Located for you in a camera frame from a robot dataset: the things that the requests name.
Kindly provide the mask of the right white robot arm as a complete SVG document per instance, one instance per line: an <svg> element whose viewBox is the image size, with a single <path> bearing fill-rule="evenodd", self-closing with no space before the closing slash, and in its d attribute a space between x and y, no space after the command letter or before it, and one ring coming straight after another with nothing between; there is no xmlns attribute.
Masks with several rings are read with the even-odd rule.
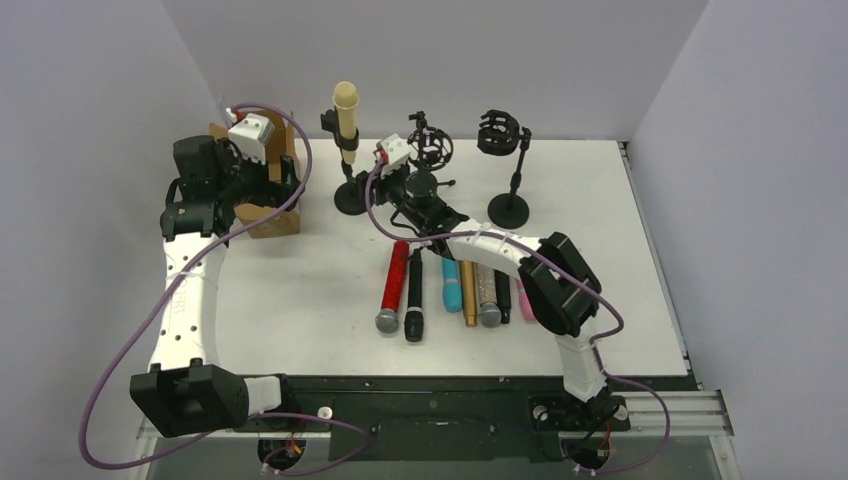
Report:
<svg viewBox="0 0 848 480"><path fill-rule="evenodd" d="M572 240L560 232L538 238L491 227L456 211L432 189L414 195L408 186L412 176L407 169L388 173L382 165L361 173L366 209L388 203L411 223L409 242L518 279L535 318L557 338L565 391L583 402L597 397L606 377L594 346L597 337L586 324L609 303Z"/></svg>

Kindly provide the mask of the gold microphone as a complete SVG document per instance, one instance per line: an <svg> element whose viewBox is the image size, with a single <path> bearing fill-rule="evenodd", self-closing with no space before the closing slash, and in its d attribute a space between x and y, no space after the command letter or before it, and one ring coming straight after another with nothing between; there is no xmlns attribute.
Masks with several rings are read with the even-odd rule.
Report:
<svg viewBox="0 0 848 480"><path fill-rule="evenodd" d="M477 287L474 264L468 260L460 260L459 280L462 291L462 312L465 325L469 328L476 327L477 322Z"/></svg>

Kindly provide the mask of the clip mic stand round base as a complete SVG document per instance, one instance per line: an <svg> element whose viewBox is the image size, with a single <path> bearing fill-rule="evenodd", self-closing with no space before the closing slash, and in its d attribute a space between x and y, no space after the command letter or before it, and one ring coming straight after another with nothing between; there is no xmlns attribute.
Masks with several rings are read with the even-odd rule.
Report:
<svg viewBox="0 0 848 480"><path fill-rule="evenodd" d="M341 116L337 108L328 109L322 113L320 121L322 129L333 135L334 143L342 154L341 169L346 180L335 191L334 205L345 215L361 215L366 210L365 182L368 173L363 171L357 175L353 174L353 162L359 147L359 130L354 128L352 138L344 137L341 130Z"/></svg>

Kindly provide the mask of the cream microphone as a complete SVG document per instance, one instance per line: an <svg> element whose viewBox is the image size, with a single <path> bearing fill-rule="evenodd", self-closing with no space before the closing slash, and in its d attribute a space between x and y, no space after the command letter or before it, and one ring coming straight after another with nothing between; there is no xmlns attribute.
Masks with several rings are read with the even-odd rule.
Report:
<svg viewBox="0 0 848 480"><path fill-rule="evenodd" d="M342 160L345 164L352 166L359 147L356 109L360 96L357 87L349 81L339 82L334 88L332 100L338 118L338 139Z"/></svg>

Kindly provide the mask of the slim black microphone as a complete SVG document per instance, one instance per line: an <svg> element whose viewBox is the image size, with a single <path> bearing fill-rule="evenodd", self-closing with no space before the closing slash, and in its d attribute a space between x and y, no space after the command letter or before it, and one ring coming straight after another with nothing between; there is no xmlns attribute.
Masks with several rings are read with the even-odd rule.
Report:
<svg viewBox="0 0 848 480"><path fill-rule="evenodd" d="M512 309L510 277L498 270L494 274L496 302L501 313L501 323L509 324Z"/></svg>

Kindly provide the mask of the blue microphone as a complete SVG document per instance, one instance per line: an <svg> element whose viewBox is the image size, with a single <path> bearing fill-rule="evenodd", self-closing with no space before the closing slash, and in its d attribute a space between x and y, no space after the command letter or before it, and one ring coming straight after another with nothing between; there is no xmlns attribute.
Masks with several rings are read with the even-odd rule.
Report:
<svg viewBox="0 0 848 480"><path fill-rule="evenodd" d="M457 262L442 258L441 271L443 306L449 313L461 312L463 308L463 297Z"/></svg>

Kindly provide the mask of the red glitter microphone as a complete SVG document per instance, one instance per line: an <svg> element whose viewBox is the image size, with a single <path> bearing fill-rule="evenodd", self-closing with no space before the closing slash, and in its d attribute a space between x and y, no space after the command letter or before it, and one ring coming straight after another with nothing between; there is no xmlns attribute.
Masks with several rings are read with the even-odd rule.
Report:
<svg viewBox="0 0 848 480"><path fill-rule="evenodd" d="M380 310L375 325L383 334L394 333L399 326L398 310L406 282L409 244L396 241L393 244Z"/></svg>

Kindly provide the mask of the tripod shock mount stand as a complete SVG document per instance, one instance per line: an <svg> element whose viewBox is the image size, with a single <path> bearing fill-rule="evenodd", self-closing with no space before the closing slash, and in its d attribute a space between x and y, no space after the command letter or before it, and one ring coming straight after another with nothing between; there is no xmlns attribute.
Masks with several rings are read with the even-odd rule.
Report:
<svg viewBox="0 0 848 480"><path fill-rule="evenodd" d="M444 130L430 125L424 111L409 114L408 119L415 123L407 137L412 148L410 163L415 171L432 175L446 167L454 154L452 138Z"/></svg>

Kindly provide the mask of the silver glitter microphone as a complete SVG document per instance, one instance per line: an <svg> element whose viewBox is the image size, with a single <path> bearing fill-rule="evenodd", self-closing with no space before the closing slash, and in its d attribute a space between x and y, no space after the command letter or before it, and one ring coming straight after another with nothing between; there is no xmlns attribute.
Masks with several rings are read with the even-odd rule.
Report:
<svg viewBox="0 0 848 480"><path fill-rule="evenodd" d="M494 270L482 264L476 264L475 281L478 303L478 322L486 328L497 327L501 324L501 310L497 302Z"/></svg>

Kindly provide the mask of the pink microphone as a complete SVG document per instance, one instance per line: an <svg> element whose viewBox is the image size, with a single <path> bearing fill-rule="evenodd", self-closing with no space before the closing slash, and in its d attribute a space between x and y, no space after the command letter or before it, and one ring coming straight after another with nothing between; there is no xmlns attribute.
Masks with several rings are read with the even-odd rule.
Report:
<svg viewBox="0 0 848 480"><path fill-rule="evenodd" d="M536 323L537 320L530 305L529 297L527 296L526 289L521 282L517 283L517 293L519 308L523 319L527 323Z"/></svg>

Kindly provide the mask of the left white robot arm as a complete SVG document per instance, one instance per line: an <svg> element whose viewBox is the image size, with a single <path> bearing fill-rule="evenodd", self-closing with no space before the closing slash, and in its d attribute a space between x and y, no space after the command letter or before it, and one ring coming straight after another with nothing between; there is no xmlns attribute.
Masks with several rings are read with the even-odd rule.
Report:
<svg viewBox="0 0 848 480"><path fill-rule="evenodd" d="M219 277L237 207L292 207L300 185L293 164L283 181L273 180L266 149L264 140L233 133L173 145L178 175L160 216L167 294L154 312L161 323L148 370L129 387L167 438L238 428L284 403L281 375L245 377L220 366L215 333Z"/></svg>

